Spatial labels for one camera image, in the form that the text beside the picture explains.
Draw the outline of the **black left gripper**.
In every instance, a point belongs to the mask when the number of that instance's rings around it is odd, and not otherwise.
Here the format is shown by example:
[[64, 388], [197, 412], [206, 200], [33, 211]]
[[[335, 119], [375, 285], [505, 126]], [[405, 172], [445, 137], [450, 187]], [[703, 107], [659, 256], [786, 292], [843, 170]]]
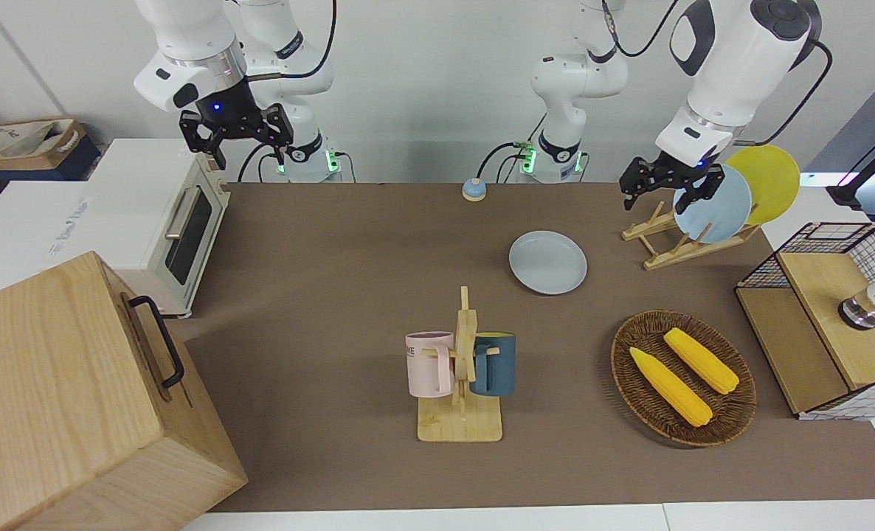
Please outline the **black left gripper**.
[[724, 169], [714, 156], [701, 160], [697, 166], [671, 156], [659, 156], [652, 162], [637, 156], [624, 169], [619, 186], [626, 211], [633, 208], [642, 194], [661, 188], [677, 190], [674, 212], [683, 215], [690, 205], [713, 195], [723, 179]]

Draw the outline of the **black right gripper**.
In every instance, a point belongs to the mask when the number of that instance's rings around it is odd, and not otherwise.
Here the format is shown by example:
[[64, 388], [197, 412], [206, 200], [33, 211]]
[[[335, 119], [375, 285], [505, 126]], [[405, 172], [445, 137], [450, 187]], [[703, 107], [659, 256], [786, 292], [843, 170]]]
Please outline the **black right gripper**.
[[183, 110], [179, 127], [191, 151], [204, 152], [211, 171], [225, 171], [221, 149], [226, 140], [255, 139], [269, 145], [278, 166], [294, 140], [292, 124], [279, 102], [260, 108], [248, 80], [195, 101], [197, 110]]

